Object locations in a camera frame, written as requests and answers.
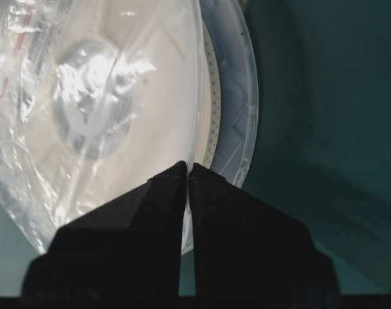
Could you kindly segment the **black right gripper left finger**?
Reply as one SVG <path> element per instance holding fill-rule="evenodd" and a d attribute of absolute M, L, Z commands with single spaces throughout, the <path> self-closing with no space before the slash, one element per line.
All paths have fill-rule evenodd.
<path fill-rule="evenodd" d="M 62 226 L 26 273 L 23 298 L 176 298 L 186 164 Z"/>

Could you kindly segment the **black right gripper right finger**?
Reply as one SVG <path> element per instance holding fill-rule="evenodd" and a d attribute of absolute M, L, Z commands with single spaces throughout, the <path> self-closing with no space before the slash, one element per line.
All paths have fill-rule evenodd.
<path fill-rule="evenodd" d="M 339 297 L 334 265 L 303 223 L 199 164 L 189 189 L 198 297 Z"/>

